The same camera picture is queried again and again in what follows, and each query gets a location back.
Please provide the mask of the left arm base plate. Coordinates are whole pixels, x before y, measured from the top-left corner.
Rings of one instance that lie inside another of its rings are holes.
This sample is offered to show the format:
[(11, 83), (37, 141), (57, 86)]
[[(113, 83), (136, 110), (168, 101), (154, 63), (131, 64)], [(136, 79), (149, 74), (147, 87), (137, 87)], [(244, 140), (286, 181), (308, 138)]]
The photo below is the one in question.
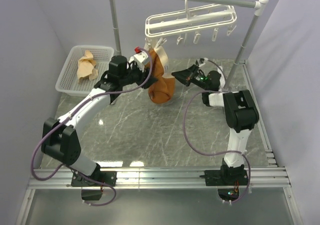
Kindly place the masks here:
[(106, 184), (114, 187), (116, 185), (116, 171), (99, 171), (97, 174), (86, 176), (80, 172), (74, 172), (71, 179), (72, 187), (97, 187)]

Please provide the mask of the orange underwear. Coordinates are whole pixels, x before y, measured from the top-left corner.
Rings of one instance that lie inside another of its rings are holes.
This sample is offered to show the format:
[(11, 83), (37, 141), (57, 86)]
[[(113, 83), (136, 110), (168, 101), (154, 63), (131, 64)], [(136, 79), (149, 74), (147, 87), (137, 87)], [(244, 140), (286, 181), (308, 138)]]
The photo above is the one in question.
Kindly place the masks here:
[(169, 58), (162, 45), (151, 49), (149, 54), (152, 60), (151, 75), (157, 81), (148, 88), (148, 95), (153, 103), (164, 104), (174, 95), (176, 79), (168, 72)]

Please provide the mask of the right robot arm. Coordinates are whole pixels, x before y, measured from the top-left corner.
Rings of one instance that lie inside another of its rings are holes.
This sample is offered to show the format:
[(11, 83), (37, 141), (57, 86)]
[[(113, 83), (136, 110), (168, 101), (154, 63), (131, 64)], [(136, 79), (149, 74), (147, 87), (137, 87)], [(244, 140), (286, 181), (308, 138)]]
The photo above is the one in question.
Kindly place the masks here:
[(260, 117), (256, 104), (249, 90), (235, 92), (223, 91), (225, 74), (218, 66), (216, 70), (205, 74), (200, 65), (172, 73), (181, 84), (188, 87), (194, 84), (203, 89), (202, 102), (207, 107), (224, 109), (226, 123), (229, 127), (227, 151), (223, 154), (219, 171), (206, 171), (206, 185), (232, 186), (248, 185), (249, 175), (245, 170), (246, 152), (249, 136)]

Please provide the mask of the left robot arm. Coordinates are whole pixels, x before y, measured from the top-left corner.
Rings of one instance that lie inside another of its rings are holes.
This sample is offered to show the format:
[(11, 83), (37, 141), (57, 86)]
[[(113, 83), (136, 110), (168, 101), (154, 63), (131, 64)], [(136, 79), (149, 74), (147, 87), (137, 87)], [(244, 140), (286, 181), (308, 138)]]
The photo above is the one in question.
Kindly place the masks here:
[(103, 184), (105, 179), (101, 167), (83, 154), (79, 135), (97, 113), (124, 93), (124, 87), (136, 84), (138, 88), (147, 89), (157, 82), (152, 76), (152, 68), (152, 57), (145, 51), (130, 59), (122, 55), (113, 56), (107, 71), (79, 104), (58, 119), (45, 121), (41, 151), (78, 172), (89, 186)]

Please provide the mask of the white clip hanger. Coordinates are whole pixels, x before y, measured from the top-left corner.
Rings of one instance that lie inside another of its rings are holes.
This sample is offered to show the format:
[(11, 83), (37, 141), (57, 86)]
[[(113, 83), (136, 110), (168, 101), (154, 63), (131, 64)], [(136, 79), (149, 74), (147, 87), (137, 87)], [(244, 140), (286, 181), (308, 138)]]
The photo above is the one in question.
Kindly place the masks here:
[(165, 43), (167, 37), (177, 36), (176, 44), (185, 43), (188, 34), (194, 33), (193, 43), (197, 44), (201, 31), (213, 30), (212, 41), (217, 39), (219, 28), (226, 27), (229, 36), (237, 26), (237, 13), (232, 5), (207, 4), (189, 7), (184, 0), (184, 9), (154, 14), (146, 18), (144, 34), (146, 44)]

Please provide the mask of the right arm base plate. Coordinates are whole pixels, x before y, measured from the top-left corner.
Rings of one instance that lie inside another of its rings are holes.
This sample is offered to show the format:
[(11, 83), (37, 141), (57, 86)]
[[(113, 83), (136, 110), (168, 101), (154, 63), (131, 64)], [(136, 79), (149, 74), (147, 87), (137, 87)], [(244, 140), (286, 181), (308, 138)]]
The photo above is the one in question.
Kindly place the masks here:
[(222, 170), (205, 170), (200, 178), (205, 179), (206, 186), (246, 186), (249, 178), (245, 170), (240, 172), (226, 172)]

